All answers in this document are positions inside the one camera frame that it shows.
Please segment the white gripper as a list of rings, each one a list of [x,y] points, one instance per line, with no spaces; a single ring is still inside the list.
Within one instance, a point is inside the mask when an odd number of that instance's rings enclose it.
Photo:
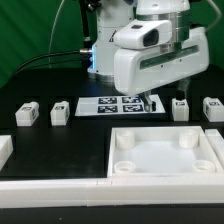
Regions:
[[[125,95],[143,93],[144,109],[153,111],[146,91],[179,81],[176,99],[187,97],[190,79],[209,65],[208,42],[204,27],[191,29],[189,38],[175,50],[163,51],[173,37],[169,20],[134,20],[114,35],[119,47],[114,56],[115,88]]]

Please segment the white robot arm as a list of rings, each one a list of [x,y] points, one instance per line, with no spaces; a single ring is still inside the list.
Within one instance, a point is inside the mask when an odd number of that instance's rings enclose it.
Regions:
[[[89,76],[139,95],[148,112],[150,91],[203,72],[209,65],[209,27],[190,24],[190,4],[200,0],[84,0],[97,14],[97,40],[86,50]]]

